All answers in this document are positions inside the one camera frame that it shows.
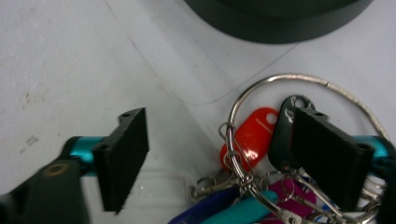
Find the white table surface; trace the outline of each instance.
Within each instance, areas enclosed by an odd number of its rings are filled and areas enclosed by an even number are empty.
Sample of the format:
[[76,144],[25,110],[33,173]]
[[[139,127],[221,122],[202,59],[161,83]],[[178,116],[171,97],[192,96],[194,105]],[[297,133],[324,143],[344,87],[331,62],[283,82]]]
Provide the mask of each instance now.
[[[144,106],[150,153],[139,178],[154,186],[146,195],[154,201],[137,203],[135,193],[115,217],[102,212],[94,178],[83,178],[83,188],[92,223],[165,223],[189,204],[183,193],[165,196],[219,169],[218,127],[236,97],[279,73],[348,89],[395,139],[394,8],[377,0],[328,35],[266,45],[215,30],[182,0],[0,1],[0,193],[54,159],[69,137],[108,135],[119,114]],[[259,91],[238,122],[294,93],[347,133],[375,133],[346,101],[300,82]]]

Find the red key tag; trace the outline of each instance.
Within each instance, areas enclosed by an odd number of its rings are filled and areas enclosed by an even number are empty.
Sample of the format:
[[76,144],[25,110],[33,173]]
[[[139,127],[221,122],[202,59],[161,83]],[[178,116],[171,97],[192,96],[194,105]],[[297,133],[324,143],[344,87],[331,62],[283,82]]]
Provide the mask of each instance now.
[[[240,161],[246,171],[250,171],[250,168],[253,169],[259,160],[267,154],[276,126],[277,116],[278,112],[273,108],[259,108],[236,130],[235,150],[241,154],[242,158],[240,158]],[[242,155],[240,147],[245,153],[245,158]],[[225,170],[229,170],[229,167],[224,162],[228,162],[228,164],[230,162],[230,159],[226,157],[227,152],[227,146],[224,144],[219,157],[221,165]]]

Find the key ring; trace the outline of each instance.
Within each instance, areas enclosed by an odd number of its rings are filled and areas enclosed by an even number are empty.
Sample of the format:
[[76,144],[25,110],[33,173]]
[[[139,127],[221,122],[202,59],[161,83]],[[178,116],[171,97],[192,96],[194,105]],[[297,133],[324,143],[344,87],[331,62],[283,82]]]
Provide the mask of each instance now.
[[[236,114],[241,106],[241,104],[248,98],[248,96],[253,93],[255,90],[257,90],[259,87],[263,86],[264,84],[272,83],[275,81],[279,80],[300,80],[308,83],[315,83],[319,84],[319,86],[322,86],[326,89],[329,89],[331,91],[334,91],[344,98],[347,98],[349,102],[353,103],[356,107],[358,107],[364,115],[371,121],[373,124],[375,130],[377,133],[389,140],[389,137],[378,120],[378,118],[375,116],[375,114],[371,111],[371,109],[365,105],[361,100],[359,100],[356,96],[351,94],[350,92],[344,90],[343,88],[331,83],[330,81],[327,81],[325,79],[319,78],[319,77],[312,77],[308,75],[303,75],[303,74],[281,74],[281,75],[274,75],[271,77],[266,77],[264,79],[261,79],[257,81],[256,83],[252,84],[249,86],[235,101],[232,110],[230,112],[230,115],[227,120],[227,126],[226,126],[226,146],[228,151],[230,152],[230,159],[231,159],[231,165],[233,167],[233,171],[237,175],[237,177],[241,180],[242,183],[247,183],[250,181],[250,175],[242,168],[241,164],[238,162],[237,158],[235,157],[235,147],[234,147],[234,135],[235,135],[235,128],[234,127],[234,122],[236,118]],[[254,186],[254,185],[247,185],[247,189],[250,192],[250,194],[258,200],[262,205],[264,205],[269,211],[274,213],[279,219],[281,219],[285,223],[289,224],[300,224],[300,223],[307,223],[306,220],[303,220],[301,217],[293,214],[292,212],[288,210],[284,210],[279,208],[276,204],[270,202],[268,199],[266,199],[260,191]]]

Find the white surface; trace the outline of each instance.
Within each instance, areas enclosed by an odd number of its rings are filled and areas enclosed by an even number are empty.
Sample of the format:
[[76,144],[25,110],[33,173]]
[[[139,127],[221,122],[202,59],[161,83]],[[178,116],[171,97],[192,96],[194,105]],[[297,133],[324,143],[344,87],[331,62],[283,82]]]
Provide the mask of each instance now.
[[[117,115],[141,106],[150,140],[144,172],[182,171],[193,179],[214,172],[218,127],[234,100],[278,73],[306,73],[348,89],[395,139],[395,7],[374,1],[329,35],[264,45],[213,29],[182,0],[0,1],[0,193],[55,158],[69,137],[107,135]],[[345,101],[302,83],[258,92],[240,121],[292,93],[311,98],[351,134],[374,133]],[[165,223],[183,210],[127,203],[114,217],[101,211],[94,179],[84,178],[84,190],[92,223]]]

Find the black round object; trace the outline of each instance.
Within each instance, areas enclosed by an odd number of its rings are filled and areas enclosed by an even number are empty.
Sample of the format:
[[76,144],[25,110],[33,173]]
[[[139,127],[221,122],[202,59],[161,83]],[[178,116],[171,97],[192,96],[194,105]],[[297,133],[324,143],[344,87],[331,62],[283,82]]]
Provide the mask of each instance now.
[[205,21],[241,39],[282,44],[312,39],[357,17],[373,0],[185,0]]

